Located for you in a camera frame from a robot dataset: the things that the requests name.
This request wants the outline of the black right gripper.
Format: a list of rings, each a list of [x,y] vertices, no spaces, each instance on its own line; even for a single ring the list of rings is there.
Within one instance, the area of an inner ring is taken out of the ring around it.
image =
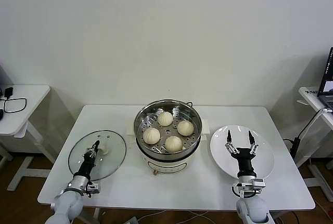
[[[255,138],[253,137],[250,130],[248,131],[248,137],[250,148],[237,149],[232,144],[232,136],[230,130],[228,130],[227,132],[225,147],[231,155],[235,154],[235,159],[238,162],[239,168],[239,172],[237,173],[238,178],[241,176],[257,176],[257,174],[254,172],[254,168],[252,167],[251,160],[255,157],[259,145],[255,142]]]

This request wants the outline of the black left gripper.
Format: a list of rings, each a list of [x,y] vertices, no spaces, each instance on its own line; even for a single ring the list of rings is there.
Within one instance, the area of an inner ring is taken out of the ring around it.
[[[94,145],[91,147],[91,154],[84,156],[84,161],[81,164],[79,170],[75,173],[75,176],[83,176],[87,179],[90,179],[90,174],[92,169],[95,167],[95,156],[98,154],[100,141],[97,140]]]

